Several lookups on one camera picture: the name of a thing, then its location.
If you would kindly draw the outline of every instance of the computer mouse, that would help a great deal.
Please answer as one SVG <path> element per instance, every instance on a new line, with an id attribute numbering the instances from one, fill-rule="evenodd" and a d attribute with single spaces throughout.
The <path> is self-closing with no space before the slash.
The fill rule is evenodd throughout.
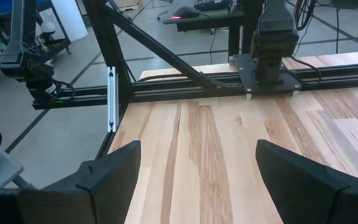
<path id="1" fill-rule="evenodd" d="M 183 6 L 180 7 L 178 10 L 176 10 L 173 15 L 172 18 L 174 19 L 188 19 L 188 18 L 194 18 L 199 16 L 201 13 L 200 10 L 195 9 L 193 7 L 189 7 L 189 6 Z"/>

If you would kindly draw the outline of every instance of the wooden table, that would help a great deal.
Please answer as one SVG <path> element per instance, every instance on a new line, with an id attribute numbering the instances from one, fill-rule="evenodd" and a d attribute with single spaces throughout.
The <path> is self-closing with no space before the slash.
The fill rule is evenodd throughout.
<path id="1" fill-rule="evenodd" d="M 358 53 L 302 60 L 319 67 L 358 63 Z M 109 151 L 142 141 L 126 223 L 281 223 L 255 161 L 258 139 L 358 177 L 358 88 L 130 104 Z"/>

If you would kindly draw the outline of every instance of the white label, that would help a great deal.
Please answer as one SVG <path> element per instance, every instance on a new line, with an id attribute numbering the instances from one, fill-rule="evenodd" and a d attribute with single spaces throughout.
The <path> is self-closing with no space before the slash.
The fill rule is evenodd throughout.
<path id="1" fill-rule="evenodd" d="M 49 88 L 47 88 L 45 91 L 46 91 L 47 93 L 51 93 L 51 92 L 53 92 L 53 91 L 55 91 L 55 90 L 56 90 L 56 85 L 53 84 L 53 85 L 51 85 Z"/>

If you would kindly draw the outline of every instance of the black mounting plate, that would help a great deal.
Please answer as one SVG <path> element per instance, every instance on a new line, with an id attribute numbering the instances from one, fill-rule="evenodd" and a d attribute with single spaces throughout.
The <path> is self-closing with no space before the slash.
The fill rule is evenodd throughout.
<path id="1" fill-rule="evenodd" d="M 242 86 L 247 94 L 269 94 L 301 90 L 301 84 L 293 77 L 281 73 L 279 82 L 260 85 L 255 79 L 255 61 L 251 54 L 234 55 Z"/>

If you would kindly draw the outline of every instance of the white tube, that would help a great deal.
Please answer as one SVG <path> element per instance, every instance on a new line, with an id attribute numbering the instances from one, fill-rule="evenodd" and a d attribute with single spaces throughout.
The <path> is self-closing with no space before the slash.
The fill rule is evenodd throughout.
<path id="1" fill-rule="evenodd" d="M 70 41 L 73 42 L 88 35 L 75 0 L 52 0 L 52 3 Z"/>

